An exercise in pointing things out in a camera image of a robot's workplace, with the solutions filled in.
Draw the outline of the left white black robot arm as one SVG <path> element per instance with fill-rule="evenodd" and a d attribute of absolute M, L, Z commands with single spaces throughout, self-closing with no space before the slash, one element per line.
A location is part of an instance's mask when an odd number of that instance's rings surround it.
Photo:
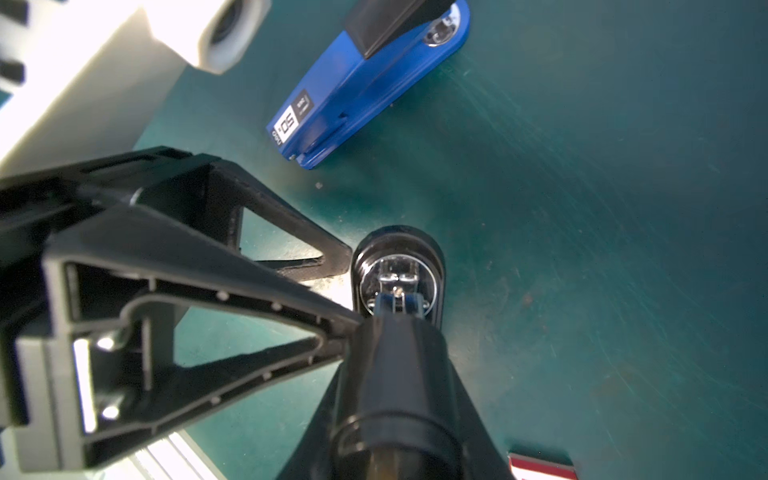
<path fill-rule="evenodd" d="M 339 359 L 311 291 L 348 245 L 238 164 L 135 143 L 187 67 L 236 65 L 267 1 L 1 5 L 1 429 L 23 472 L 106 466 Z"/>

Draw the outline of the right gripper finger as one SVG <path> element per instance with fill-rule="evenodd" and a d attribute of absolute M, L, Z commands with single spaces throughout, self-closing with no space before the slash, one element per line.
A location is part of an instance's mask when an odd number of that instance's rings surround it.
<path fill-rule="evenodd" d="M 359 314 L 311 291 L 348 245 L 240 165 L 160 146 L 1 182 L 1 427 L 24 472 L 105 466 L 339 359 Z M 305 332 L 198 366 L 191 308 Z"/>

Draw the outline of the red white staple box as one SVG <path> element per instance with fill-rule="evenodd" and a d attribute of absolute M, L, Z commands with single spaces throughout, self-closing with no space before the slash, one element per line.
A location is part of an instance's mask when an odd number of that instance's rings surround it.
<path fill-rule="evenodd" d="M 516 453 L 507 455 L 512 476 L 516 480 L 578 480 L 573 466 L 550 462 Z"/>

